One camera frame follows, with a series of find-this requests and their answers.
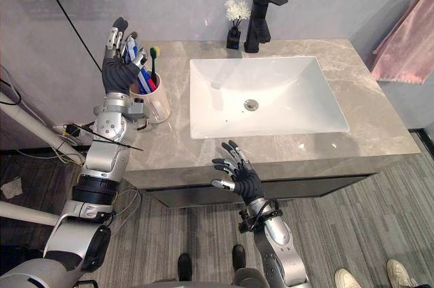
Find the black vase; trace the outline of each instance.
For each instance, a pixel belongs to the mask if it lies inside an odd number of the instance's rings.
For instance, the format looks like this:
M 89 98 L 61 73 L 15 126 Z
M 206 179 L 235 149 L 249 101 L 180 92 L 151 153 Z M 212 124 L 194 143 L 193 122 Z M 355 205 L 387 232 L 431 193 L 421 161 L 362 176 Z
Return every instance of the black vase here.
M 228 39 L 226 42 L 226 47 L 228 49 L 238 49 L 239 48 L 239 36 L 241 32 L 237 27 L 232 27 L 228 32 Z

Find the sneaker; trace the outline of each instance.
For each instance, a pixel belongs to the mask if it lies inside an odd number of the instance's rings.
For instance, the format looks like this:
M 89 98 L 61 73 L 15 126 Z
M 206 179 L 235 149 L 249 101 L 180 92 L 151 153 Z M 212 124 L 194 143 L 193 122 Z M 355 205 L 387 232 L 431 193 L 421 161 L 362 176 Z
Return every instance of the sneaker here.
M 232 248 L 232 265 L 233 270 L 245 268 L 245 250 L 243 245 L 235 245 Z
M 406 268 L 397 260 L 387 261 L 387 275 L 392 284 L 392 288 L 416 287 L 418 284 L 410 278 Z
M 191 258 L 187 253 L 181 254 L 178 258 L 178 280 L 191 281 L 193 267 L 191 266 Z
M 336 288 L 361 288 L 353 275 L 345 269 L 339 269 L 334 273 Z

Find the toothbrush holder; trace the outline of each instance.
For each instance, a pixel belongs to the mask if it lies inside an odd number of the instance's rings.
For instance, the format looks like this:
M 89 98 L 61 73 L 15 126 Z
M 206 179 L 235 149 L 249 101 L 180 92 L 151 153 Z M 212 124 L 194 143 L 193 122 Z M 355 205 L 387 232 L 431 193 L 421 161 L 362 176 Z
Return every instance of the toothbrush holder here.
M 137 94 L 138 84 L 130 87 L 130 98 L 143 99 L 144 105 L 149 110 L 149 115 L 146 116 L 149 123 L 161 123 L 167 120 L 170 116 L 170 105 L 165 94 L 165 87 L 160 75 L 157 73 L 157 88 L 150 94 Z

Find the faucet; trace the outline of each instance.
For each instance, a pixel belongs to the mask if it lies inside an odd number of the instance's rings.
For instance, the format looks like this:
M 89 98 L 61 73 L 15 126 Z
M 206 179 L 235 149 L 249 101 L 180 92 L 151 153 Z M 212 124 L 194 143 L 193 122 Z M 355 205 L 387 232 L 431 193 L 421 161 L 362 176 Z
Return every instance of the faucet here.
M 267 43 L 271 40 L 269 27 L 265 20 L 269 3 L 283 5 L 287 2 L 288 0 L 253 0 L 249 28 L 244 42 L 244 51 L 247 53 L 258 53 L 259 43 Z

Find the black shoe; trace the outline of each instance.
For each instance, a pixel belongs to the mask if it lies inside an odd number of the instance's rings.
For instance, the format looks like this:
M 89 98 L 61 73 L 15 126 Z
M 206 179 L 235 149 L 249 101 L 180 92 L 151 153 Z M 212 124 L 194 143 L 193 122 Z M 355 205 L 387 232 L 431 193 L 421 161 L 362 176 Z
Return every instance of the black shoe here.
M 187 253 L 183 253 L 178 258 L 178 279 L 179 281 L 191 281 L 193 267 L 191 266 L 191 258 Z
M 236 245 L 232 248 L 233 270 L 245 268 L 245 251 L 243 245 Z

